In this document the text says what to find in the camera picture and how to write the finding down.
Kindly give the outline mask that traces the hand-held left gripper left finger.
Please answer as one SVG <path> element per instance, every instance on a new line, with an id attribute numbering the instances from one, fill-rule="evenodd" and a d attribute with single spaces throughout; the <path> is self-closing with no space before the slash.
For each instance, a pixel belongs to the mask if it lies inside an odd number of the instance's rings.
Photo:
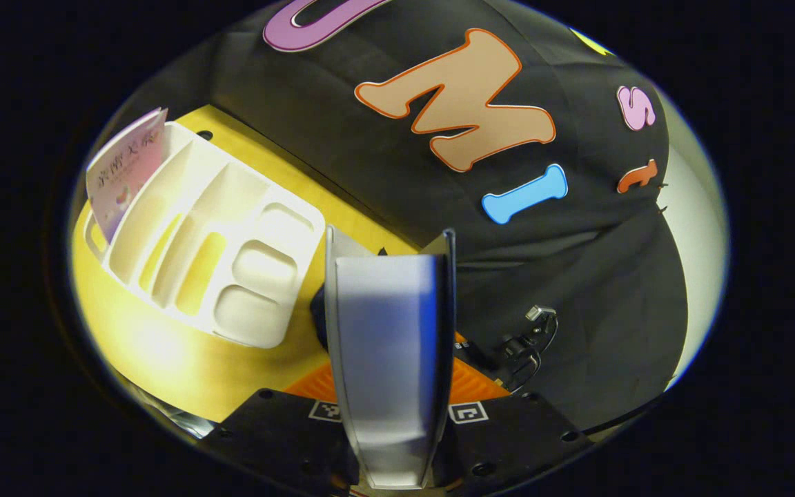
<path id="1" fill-rule="evenodd" d="M 348 495 L 360 479 L 330 364 L 284 391 L 259 388 L 201 439 L 201 449 L 299 495 Z"/>

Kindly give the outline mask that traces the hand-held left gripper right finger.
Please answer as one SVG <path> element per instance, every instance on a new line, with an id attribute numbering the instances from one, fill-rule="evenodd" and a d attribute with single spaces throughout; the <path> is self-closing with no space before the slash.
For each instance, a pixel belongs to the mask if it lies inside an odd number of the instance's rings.
<path id="1" fill-rule="evenodd" d="M 509 393 L 452 358 L 440 398 L 439 488 L 495 495 L 555 471 L 592 441 L 539 393 Z"/>

